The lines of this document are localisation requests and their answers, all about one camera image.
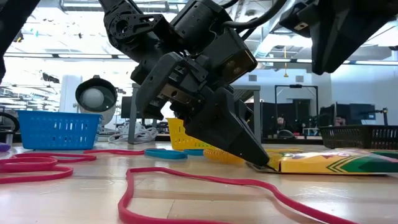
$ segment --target yellow basket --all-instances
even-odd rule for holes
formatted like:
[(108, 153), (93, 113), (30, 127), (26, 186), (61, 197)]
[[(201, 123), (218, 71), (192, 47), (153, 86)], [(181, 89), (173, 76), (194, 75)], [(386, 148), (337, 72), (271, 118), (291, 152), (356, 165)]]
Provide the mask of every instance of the yellow basket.
[(185, 134), (183, 121), (178, 118), (167, 118), (169, 122), (170, 140), (174, 150), (184, 149), (216, 149), (201, 140), (197, 140)]

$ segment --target black basket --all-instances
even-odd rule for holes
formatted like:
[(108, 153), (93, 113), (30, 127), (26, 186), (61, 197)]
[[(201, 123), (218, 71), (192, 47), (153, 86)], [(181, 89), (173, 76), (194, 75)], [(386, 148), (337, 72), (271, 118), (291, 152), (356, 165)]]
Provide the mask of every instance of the black basket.
[(320, 127), (323, 145), (330, 149), (398, 149), (398, 126), (348, 125)]

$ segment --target desk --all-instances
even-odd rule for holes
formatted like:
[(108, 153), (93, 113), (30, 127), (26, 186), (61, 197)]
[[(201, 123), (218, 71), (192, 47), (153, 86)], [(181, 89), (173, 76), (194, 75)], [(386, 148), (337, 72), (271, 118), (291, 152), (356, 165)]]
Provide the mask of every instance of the desk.
[[(99, 142), (96, 147), (132, 150), (171, 148), (169, 142), (138, 145)], [(297, 147), (306, 151), (324, 149), (323, 146)], [(13, 152), (22, 151), (23, 148), (15, 144)], [(126, 189), (126, 169), (150, 166), (168, 167), (198, 175), (259, 179), (276, 185), (280, 191), (306, 205), (359, 223), (398, 222), (398, 176), (261, 174), (246, 166), (219, 164), (204, 157), (165, 161), (144, 156), (97, 156), (98, 159), (93, 162), (68, 165), (75, 168), (75, 173), (66, 179), (0, 185), (0, 223), (121, 223), (116, 205)], [(129, 209), (143, 215), (244, 224), (316, 223), (285, 208), (266, 190), (254, 187), (216, 184), (161, 173), (139, 174), (135, 180), (137, 190)]]

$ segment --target table surface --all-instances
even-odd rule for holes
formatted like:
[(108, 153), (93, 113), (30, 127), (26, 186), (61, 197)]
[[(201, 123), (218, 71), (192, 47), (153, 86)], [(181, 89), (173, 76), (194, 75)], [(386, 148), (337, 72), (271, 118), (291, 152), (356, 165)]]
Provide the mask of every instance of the table surface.
[[(99, 142), (98, 149), (171, 149), (169, 142), (128, 145)], [(301, 147), (319, 151), (323, 146), (266, 145), (268, 148)], [(16, 146), (0, 158), (21, 153)], [(117, 203), (126, 189), (130, 167), (167, 167), (198, 175), (250, 178), (270, 182), (289, 197), (358, 223), (398, 222), (398, 176), (288, 175), (257, 173), (246, 167), (189, 157), (166, 161), (145, 156), (98, 154), (92, 162), (72, 166), (72, 177), (47, 182), (0, 185), (0, 223), (112, 224), (118, 220)], [(162, 173), (135, 175), (136, 192), (129, 209), (157, 218), (194, 218), (230, 223), (317, 223), (280, 204), (269, 192), (185, 179)]]

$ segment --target blue plastic basket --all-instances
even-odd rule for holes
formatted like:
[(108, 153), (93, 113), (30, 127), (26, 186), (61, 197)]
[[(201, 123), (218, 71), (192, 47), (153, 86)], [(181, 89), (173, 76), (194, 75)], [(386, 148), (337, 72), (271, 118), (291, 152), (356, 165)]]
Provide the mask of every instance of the blue plastic basket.
[(101, 131), (100, 114), (18, 111), (25, 149), (92, 149)]

